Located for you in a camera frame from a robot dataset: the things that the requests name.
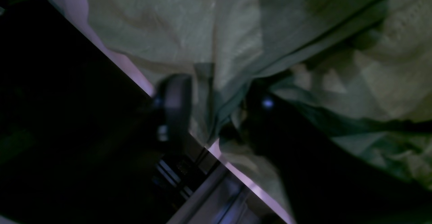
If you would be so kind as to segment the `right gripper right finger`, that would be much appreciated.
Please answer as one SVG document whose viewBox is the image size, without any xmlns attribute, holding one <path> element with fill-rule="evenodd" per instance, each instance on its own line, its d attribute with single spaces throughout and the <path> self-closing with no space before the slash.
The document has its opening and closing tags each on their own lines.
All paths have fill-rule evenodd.
<svg viewBox="0 0 432 224">
<path fill-rule="evenodd" d="M 430 224 L 431 191 L 350 156 L 264 80 L 242 87 L 240 130 L 276 168 L 298 224 Z"/>
</svg>

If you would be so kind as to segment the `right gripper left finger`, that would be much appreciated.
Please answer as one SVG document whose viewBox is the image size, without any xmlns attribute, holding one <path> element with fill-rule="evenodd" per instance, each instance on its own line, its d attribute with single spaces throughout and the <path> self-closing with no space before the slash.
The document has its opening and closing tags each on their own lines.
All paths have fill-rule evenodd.
<svg viewBox="0 0 432 224">
<path fill-rule="evenodd" d="M 128 141 L 145 151 L 182 154 L 191 111 L 192 76 L 168 76 L 157 84 L 150 102 L 139 108 Z"/>
</svg>

